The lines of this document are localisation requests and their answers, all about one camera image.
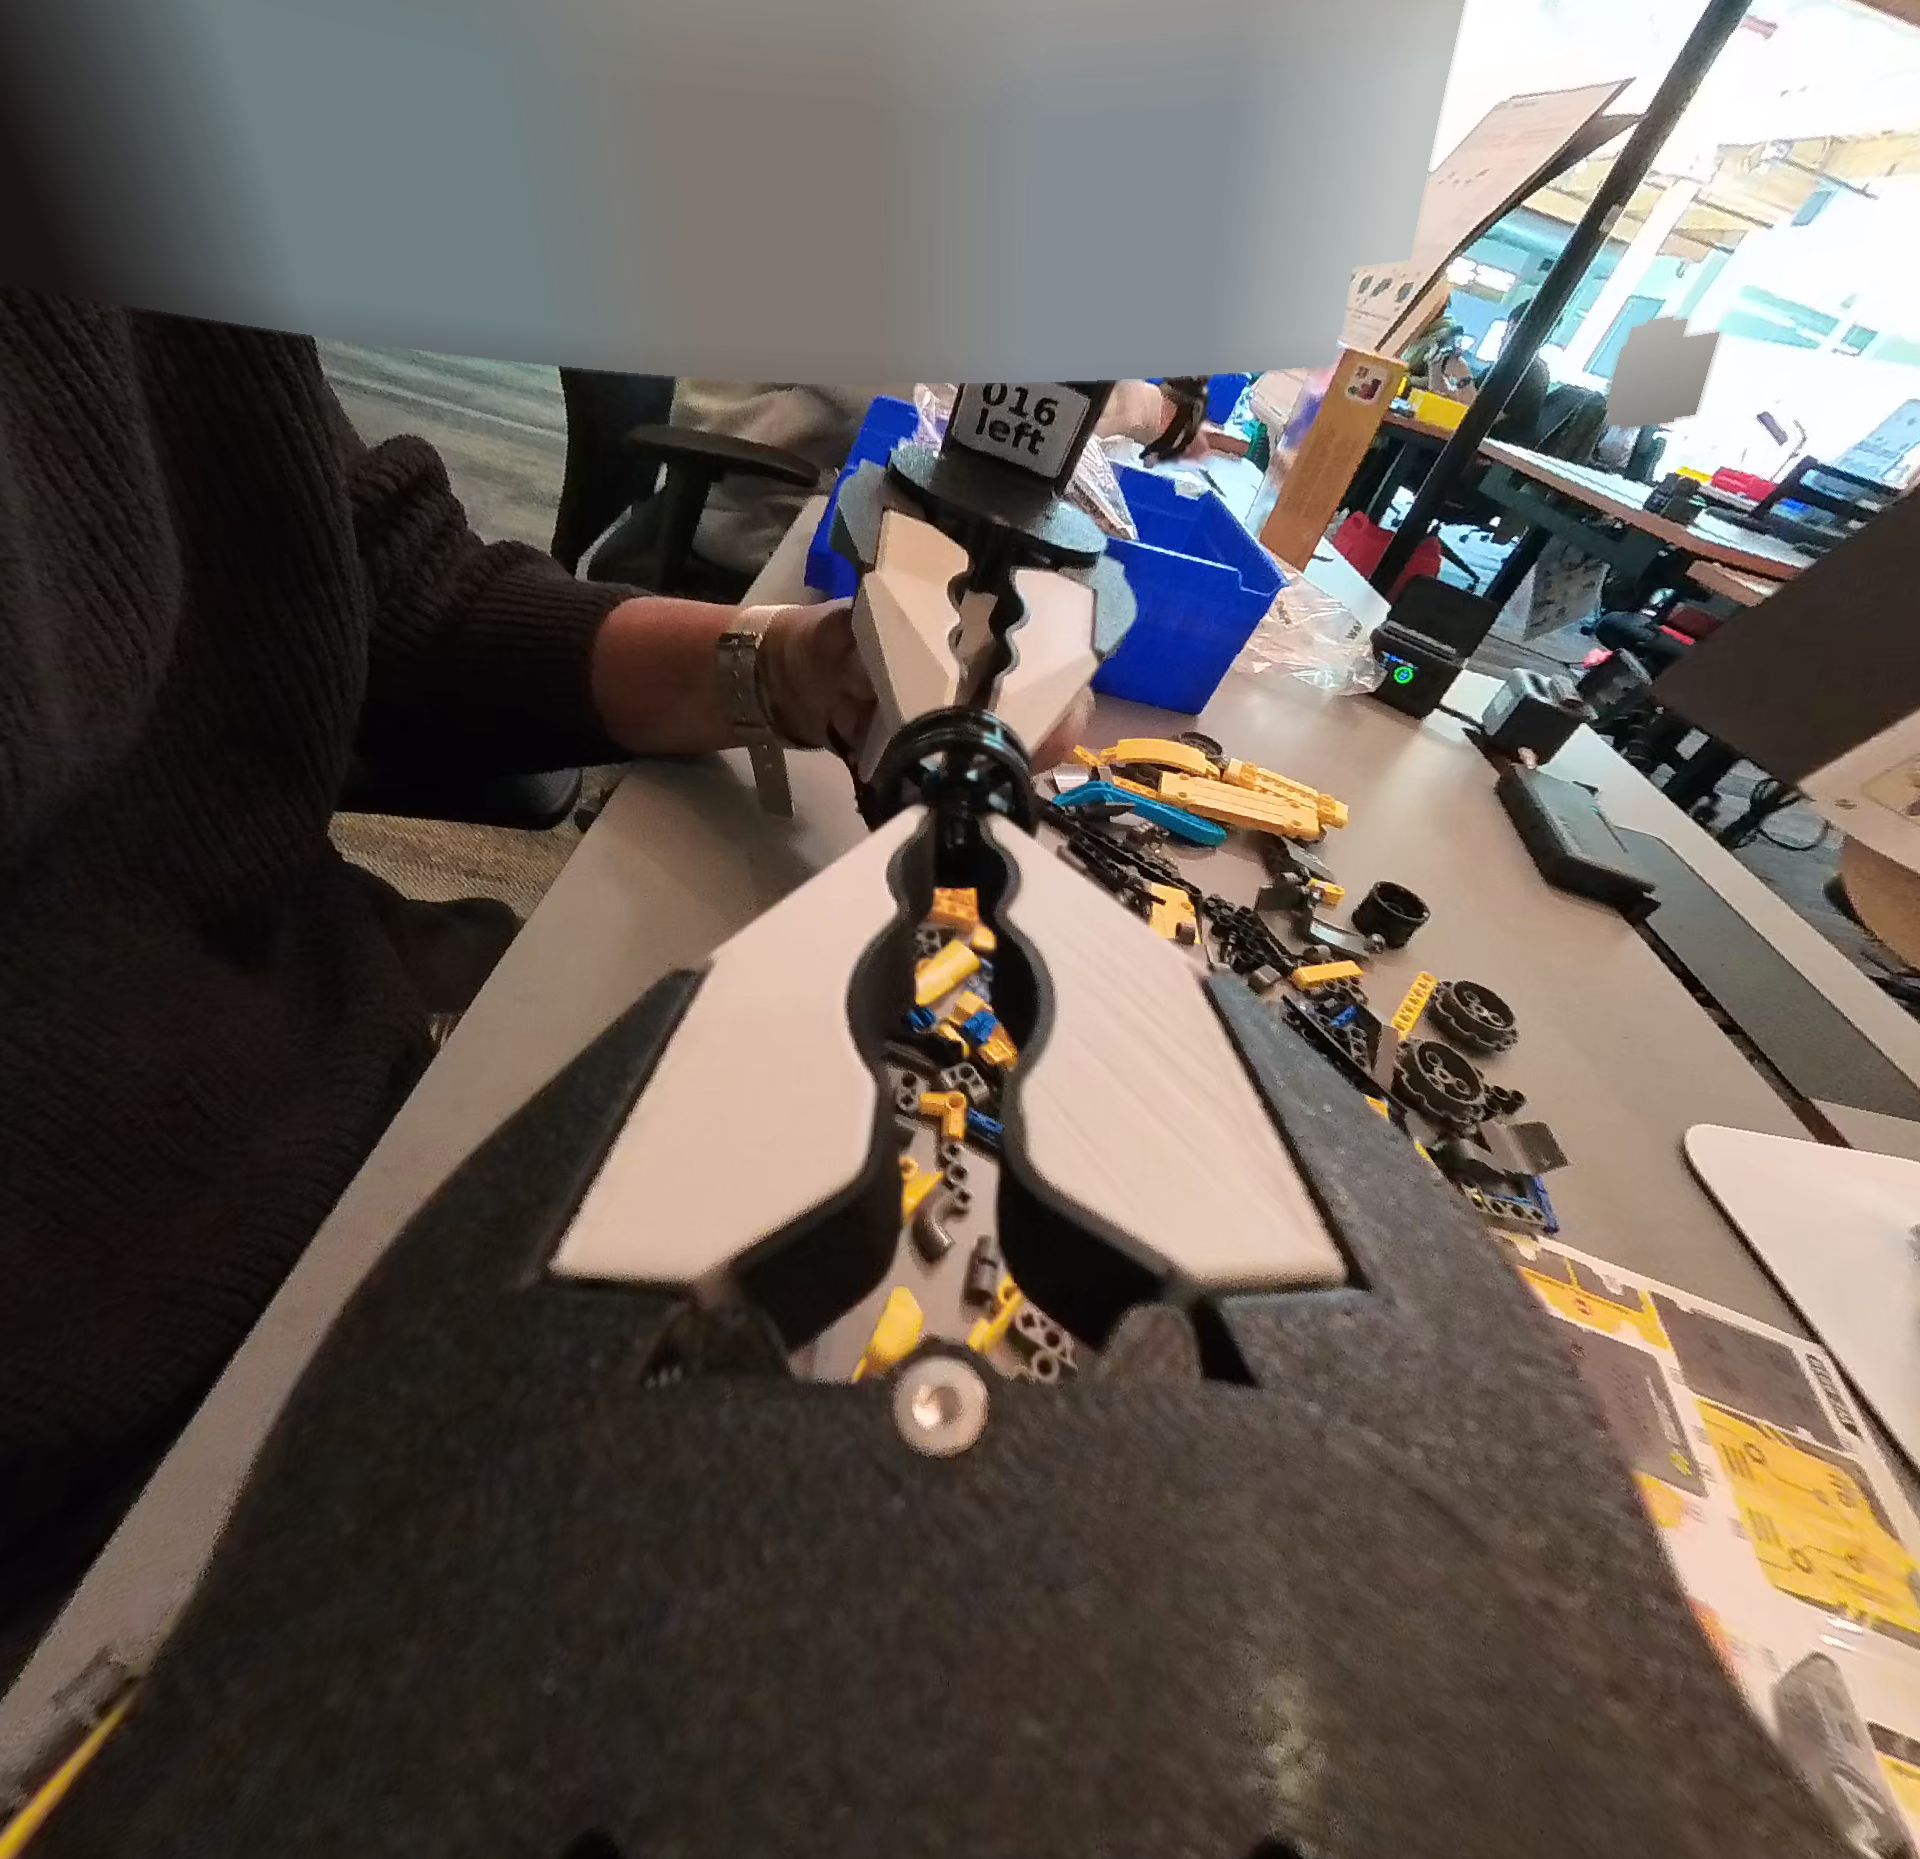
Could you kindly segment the blue plastic bin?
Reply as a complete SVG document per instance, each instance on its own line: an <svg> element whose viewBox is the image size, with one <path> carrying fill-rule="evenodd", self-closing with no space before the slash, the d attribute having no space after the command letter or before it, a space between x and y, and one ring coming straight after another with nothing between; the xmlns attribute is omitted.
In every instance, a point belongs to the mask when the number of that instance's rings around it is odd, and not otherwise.
<svg viewBox="0 0 1920 1859"><path fill-rule="evenodd" d="M875 396L809 534L805 584L829 601L853 593L853 565L831 541L831 508L853 467L885 465L891 446L915 435L919 387L937 400L952 391L952 382L915 382L911 400ZM1136 537L1110 540L1110 555L1134 590L1136 620L1094 672L1093 692L1197 717L1272 603L1282 565L1193 465L1181 465L1177 474L1168 479L1159 467L1119 474Z"/></svg>

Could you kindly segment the long yellow toy beam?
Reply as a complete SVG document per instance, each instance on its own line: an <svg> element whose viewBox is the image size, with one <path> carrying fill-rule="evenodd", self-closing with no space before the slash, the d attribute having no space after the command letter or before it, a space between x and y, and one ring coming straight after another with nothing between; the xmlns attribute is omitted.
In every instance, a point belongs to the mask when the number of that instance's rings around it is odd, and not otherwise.
<svg viewBox="0 0 1920 1859"><path fill-rule="evenodd" d="M1220 777L1168 770L1158 797L1210 824L1298 843L1316 843L1351 824L1346 804L1324 789L1267 774L1264 765L1249 765L1244 760L1230 765L1235 774Z"/></svg>

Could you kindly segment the pile of toy brick pieces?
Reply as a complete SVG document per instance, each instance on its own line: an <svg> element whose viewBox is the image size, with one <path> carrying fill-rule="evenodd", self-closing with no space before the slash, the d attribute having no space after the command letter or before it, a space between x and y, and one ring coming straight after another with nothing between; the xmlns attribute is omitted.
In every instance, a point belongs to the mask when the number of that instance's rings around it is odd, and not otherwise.
<svg viewBox="0 0 1920 1859"><path fill-rule="evenodd" d="M1341 900L1341 889L1324 882L1307 843L1262 840L1276 889L1249 909L1192 886L1175 861L1145 843L1112 838L1100 819L1059 814L1048 794L1036 789L1036 797L1037 830L1032 833L1199 967L1209 994L1279 1122L1276 1033L1291 1032L1314 1054L1308 1082L1344 1080L1380 1122L1406 1134L1432 1169L1486 1223L1519 1237L1558 1234L1544 1178L1562 1166L1562 1153L1548 1126L1519 1119L1519 1091L1490 1082L1490 1106L1474 1128L1429 1126L1413 1108L1389 1100L1387 1088L1403 1042L1435 1038L1470 1061L1472 1051L1432 1032L1426 1016L1439 984L1432 973L1418 973L1389 1014L1372 1011L1362 989L1362 961L1380 949L1319 920L1319 902ZM983 843L963 886L943 886L937 876L915 929L911 1003L902 1011L898 1049L911 1051L907 1068L922 1084L919 1116L941 1126L941 1160L952 1163L968 1149L990 1153L1002 1195L1002 1088L1017 1049L994 1007L996 886ZM1332 1231L1328 1169L1308 1166L1301 1153L1296 1153L1296 1163ZM1002 1231L996 1256L1004 1274L1015 1278Z"/></svg>

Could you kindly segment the person's left forearm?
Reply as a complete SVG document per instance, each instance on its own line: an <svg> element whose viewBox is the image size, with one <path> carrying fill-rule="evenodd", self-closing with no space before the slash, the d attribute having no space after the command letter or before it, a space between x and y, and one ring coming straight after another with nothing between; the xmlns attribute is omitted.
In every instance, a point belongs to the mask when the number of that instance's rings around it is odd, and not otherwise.
<svg viewBox="0 0 1920 1859"><path fill-rule="evenodd" d="M616 760L682 760L734 746L723 636L734 608L621 601L589 643L589 701Z"/></svg>

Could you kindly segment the black office chair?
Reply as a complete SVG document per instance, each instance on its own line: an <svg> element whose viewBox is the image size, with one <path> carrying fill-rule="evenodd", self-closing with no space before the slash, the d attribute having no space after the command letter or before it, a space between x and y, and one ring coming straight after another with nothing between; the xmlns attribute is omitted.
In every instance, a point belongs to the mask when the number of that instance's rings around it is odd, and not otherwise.
<svg viewBox="0 0 1920 1859"><path fill-rule="evenodd" d="M561 366L566 416L562 488L549 540L572 575L653 598L738 603L749 575L696 552L704 503L726 479L815 493L805 458L671 424L675 379Z"/></svg>

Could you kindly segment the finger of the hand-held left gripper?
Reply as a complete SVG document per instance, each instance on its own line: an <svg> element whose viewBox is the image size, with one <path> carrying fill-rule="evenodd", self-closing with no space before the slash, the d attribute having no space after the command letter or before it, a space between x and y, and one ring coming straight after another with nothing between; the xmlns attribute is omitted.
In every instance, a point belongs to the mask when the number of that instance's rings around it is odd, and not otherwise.
<svg viewBox="0 0 1920 1859"><path fill-rule="evenodd" d="M983 708L1026 760L1041 760L1100 667L1100 593L1085 575L1017 569L1015 601Z"/></svg>
<svg viewBox="0 0 1920 1859"><path fill-rule="evenodd" d="M858 754L860 789L878 786L890 744L925 717L963 701L955 590L970 552L931 521L902 508L878 517L878 548L851 603L853 650L875 692L875 717Z"/></svg>

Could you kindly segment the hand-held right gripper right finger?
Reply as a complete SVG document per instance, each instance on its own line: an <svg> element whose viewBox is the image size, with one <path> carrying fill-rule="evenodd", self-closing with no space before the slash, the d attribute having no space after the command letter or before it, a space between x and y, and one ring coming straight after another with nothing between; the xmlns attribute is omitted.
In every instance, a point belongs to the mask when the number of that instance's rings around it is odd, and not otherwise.
<svg viewBox="0 0 1920 1859"><path fill-rule="evenodd" d="M996 1195L1015 1282L1085 1344L1149 1301L1344 1289L1346 1256L1199 967L1015 821L981 843L1017 1049Z"/></svg>

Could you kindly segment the dark grey flat board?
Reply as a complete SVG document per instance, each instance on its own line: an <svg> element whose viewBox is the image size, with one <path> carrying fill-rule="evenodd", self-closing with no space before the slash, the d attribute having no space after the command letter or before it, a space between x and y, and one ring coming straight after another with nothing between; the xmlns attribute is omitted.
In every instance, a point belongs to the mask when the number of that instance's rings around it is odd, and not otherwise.
<svg viewBox="0 0 1920 1859"><path fill-rule="evenodd" d="M1915 1082L1669 840L1630 829L1619 840L1647 886L1639 934L1785 1096L1915 1122Z"/></svg>

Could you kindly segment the toy instruction booklet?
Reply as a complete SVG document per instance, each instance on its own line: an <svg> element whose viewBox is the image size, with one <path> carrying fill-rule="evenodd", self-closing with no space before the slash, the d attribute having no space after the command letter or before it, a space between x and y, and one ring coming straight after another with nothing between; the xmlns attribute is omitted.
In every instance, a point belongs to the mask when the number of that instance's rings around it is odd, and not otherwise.
<svg viewBox="0 0 1920 1859"><path fill-rule="evenodd" d="M1915 751L1880 755L1868 746L1806 779L1809 804L1846 838L1890 861L1915 865Z"/></svg>

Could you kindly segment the black metal pole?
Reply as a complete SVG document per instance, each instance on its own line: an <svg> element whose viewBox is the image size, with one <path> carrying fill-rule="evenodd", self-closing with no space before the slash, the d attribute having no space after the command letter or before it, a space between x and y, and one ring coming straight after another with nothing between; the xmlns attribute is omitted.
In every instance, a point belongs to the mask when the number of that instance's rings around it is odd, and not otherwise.
<svg viewBox="0 0 1920 1859"><path fill-rule="evenodd" d="M1715 56L1723 53L1728 42L1735 35L1751 8L1754 0L1707 0L1707 8L1700 11L1671 69L1657 81L1639 125L1627 132L1621 154L1614 157L1610 169L1596 182L1579 220L1573 225L1568 249L1550 266L1517 333L1505 339L1499 359L1491 363L1474 402L1465 410L1465 416L1456 424L1456 432L1435 456L1402 525L1393 529L1389 541L1380 548L1369 584L1383 601L1393 603L1403 593L1412 555L1435 525L1441 503L1448 500L1460 474L1465 474L1486 435L1499 419L1501 406L1522 382L1529 363L1535 359L1535 349L1550 335L1550 324L1571 302L1571 292L1583 281L1590 260L1604 249L1621 210L1634 197L1639 182L1647 175L1656 154L1678 125L1695 88L1707 81L1707 76L1714 70Z"/></svg>

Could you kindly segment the wooden desk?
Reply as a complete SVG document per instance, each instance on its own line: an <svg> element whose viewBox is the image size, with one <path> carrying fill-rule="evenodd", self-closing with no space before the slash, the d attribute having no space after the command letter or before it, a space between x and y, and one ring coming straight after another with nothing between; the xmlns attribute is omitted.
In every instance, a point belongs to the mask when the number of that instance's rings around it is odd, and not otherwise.
<svg viewBox="0 0 1920 1859"><path fill-rule="evenodd" d="M1702 508L1688 518L1656 513L1653 486L1610 473L1501 442L1481 442L1474 460L1481 500L1522 529L1499 569L1509 593L1550 541L1576 548L1647 598L1714 593L1735 608L1765 603L1817 558Z"/></svg>

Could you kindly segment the large cardboard sign board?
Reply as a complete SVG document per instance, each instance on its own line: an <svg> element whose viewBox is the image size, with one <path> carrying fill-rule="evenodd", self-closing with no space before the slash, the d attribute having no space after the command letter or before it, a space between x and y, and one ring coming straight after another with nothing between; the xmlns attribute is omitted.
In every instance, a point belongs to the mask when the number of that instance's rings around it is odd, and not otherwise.
<svg viewBox="0 0 1920 1859"><path fill-rule="evenodd" d="M1354 272L1341 345L1389 355L1413 339L1450 284L1450 260L1465 249L1634 121L1634 114L1614 114L1627 86L1630 77L1607 77L1495 100L1429 174L1412 259Z"/></svg>

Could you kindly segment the silver wristwatch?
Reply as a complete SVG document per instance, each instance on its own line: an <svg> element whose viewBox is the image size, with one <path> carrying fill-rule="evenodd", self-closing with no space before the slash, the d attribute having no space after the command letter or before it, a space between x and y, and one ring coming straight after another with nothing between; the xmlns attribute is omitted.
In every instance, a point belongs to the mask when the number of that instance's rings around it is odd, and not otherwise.
<svg viewBox="0 0 1920 1859"><path fill-rule="evenodd" d="M716 678L734 728L734 746L749 755L755 802L773 819L794 819L788 738L773 719L764 678L766 635L779 627L789 603L742 608L716 641Z"/></svg>

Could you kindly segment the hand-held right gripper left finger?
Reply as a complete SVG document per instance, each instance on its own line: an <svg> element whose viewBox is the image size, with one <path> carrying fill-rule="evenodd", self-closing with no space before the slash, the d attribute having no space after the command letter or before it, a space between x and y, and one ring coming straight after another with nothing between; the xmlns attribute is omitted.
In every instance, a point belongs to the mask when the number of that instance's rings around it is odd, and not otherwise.
<svg viewBox="0 0 1920 1859"><path fill-rule="evenodd" d="M898 1166L875 1024L910 973L910 808L693 977L549 1274L760 1310L808 1347L878 1289Z"/></svg>

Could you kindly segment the brown cardboard box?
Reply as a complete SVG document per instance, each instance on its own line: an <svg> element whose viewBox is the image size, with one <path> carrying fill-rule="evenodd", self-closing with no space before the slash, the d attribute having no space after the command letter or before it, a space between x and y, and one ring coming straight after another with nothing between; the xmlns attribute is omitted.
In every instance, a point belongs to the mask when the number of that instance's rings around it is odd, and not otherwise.
<svg viewBox="0 0 1920 1859"><path fill-rule="evenodd" d="M1402 387L1403 359L1354 345L1332 366L1254 379L1251 410L1267 442L1259 541L1289 572L1308 565Z"/></svg>

